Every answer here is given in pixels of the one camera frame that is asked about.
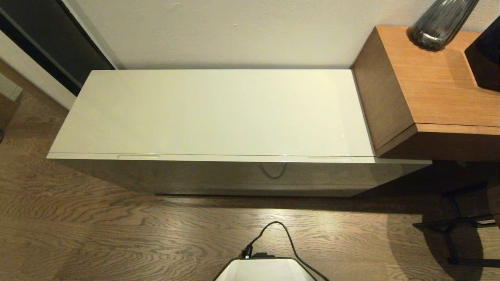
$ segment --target wooden cabinet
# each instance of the wooden cabinet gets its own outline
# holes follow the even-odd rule
[[[479,33],[431,52],[407,29],[376,26],[352,68],[376,155],[500,161],[500,93],[477,86],[464,54]]]

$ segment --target gray ribbed vase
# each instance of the gray ribbed vase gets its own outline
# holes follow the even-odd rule
[[[439,51],[460,31],[479,0],[436,0],[420,17],[409,36],[422,49]]]

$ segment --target cabinet lid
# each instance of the cabinet lid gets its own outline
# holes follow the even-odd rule
[[[352,72],[331,69],[95,70],[48,155],[256,162],[373,156]]]

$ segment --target white device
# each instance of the white device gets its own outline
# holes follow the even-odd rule
[[[232,259],[215,281],[315,281],[316,279],[295,259],[252,258]]]
[[[291,257],[275,257],[267,253],[252,255],[252,244],[272,224],[280,224],[284,228],[297,260]],[[241,258],[231,259],[213,281],[317,281],[304,266],[329,281],[326,276],[299,257],[287,227],[280,221],[273,221],[264,226],[260,234],[241,251]]]

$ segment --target chair leg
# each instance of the chair leg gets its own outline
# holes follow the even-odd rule
[[[479,223],[480,221],[486,221],[492,219],[491,214],[487,215],[476,215],[470,217],[453,218],[439,221],[431,222],[420,222],[414,223],[413,226],[421,229],[426,228],[433,232],[444,235],[444,241],[446,242],[446,247],[448,249],[450,257],[447,261],[450,265],[458,266],[471,266],[471,267],[488,267],[488,268],[500,268],[500,259],[483,259],[483,258],[463,258],[459,257],[457,253],[457,248],[452,238],[452,231],[455,229],[457,224],[466,223],[470,224],[476,228],[487,228],[496,227],[496,223]]]
[[[460,188],[460,189],[457,189],[457,190],[452,190],[452,191],[445,192],[445,193],[442,194],[442,197],[444,199],[448,200],[449,205],[451,207],[451,211],[453,212],[453,215],[455,216],[455,218],[462,218],[463,216],[462,216],[462,213],[460,212],[459,205],[455,201],[455,197],[458,196],[458,195],[462,195],[462,194],[467,194],[467,193],[471,193],[471,192],[483,190],[487,186],[488,186],[487,182],[482,182],[482,183],[470,185],[470,186],[467,186],[467,187],[464,187],[464,188]]]

